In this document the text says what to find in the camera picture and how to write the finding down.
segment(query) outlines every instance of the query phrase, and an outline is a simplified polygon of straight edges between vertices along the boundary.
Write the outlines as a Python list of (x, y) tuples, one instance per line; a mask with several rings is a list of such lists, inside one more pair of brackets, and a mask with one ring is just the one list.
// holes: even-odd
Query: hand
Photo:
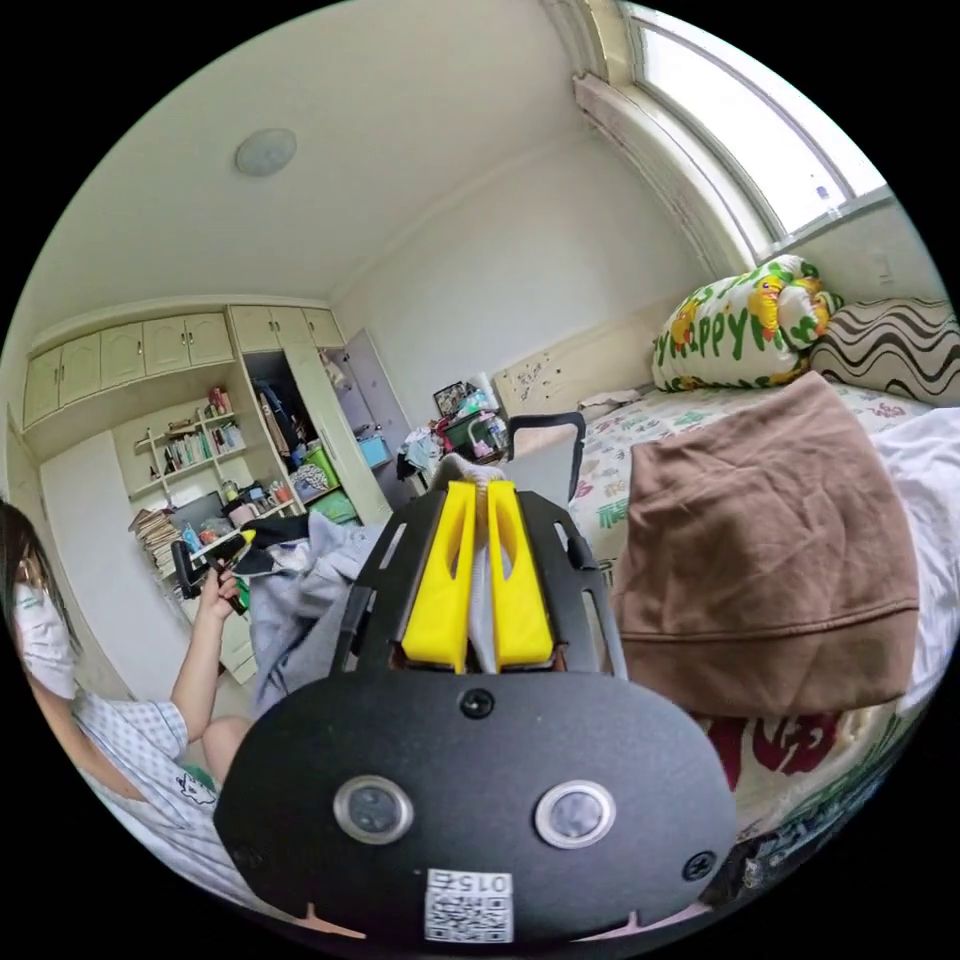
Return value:
[(227, 570), (223, 574), (217, 574), (216, 570), (210, 570), (207, 573), (206, 580), (203, 581), (197, 615), (206, 614), (221, 621), (226, 620), (233, 612), (230, 600), (232, 597), (239, 596), (239, 594), (237, 578), (231, 570)]

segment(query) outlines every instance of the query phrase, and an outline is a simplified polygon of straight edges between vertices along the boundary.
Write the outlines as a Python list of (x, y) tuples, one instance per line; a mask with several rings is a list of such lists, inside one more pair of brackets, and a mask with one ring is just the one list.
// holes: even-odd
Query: brown cloth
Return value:
[(632, 456), (612, 596), (632, 680), (709, 716), (903, 694), (918, 622), (910, 528), (819, 374)]

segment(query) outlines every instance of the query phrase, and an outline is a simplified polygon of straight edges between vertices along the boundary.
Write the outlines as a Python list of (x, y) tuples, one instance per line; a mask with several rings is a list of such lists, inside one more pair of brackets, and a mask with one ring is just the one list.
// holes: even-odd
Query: yellow duck pillow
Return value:
[(842, 306), (817, 268), (796, 256), (701, 287), (655, 341), (654, 383), (671, 392), (789, 383), (809, 369), (807, 352)]

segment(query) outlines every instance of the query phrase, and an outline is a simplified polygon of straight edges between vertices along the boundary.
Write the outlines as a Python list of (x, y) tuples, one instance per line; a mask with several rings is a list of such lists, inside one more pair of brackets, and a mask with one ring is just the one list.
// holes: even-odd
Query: face mask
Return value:
[(77, 658), (50, 595), (38, 587), (18, 583), (14, 599), (14, 619), (27, 669), (51, 693), (72, 700), (77, 694), (73, 678)]

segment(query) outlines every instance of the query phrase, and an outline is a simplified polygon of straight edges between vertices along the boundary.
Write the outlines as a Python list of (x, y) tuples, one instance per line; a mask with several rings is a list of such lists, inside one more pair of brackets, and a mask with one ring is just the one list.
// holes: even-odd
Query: window sill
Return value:
[(843, 223), (849, 223), (857, 217), (862, 217), (866, 213), (870, 213), (879, 207), (896, 203), (896, 201), (897, 198), (894, 192), (887, 186), (878, 187), (876, 190), (871, 190), (870, 193), (866, 193), (862, 197), (855, 197), (853, 200), (848, 200), (837, 208), (836, 216), (824, 214), (822, 217), (817, 217), (816, 220), (812, 220), (801, 230), (797, 230), (795, 233), (771, 244), (763, 251), (761, 261), (769, 260), (770, 257), (776, 257), (781, 253), (787, 253), (800, 244), (822, 236)]

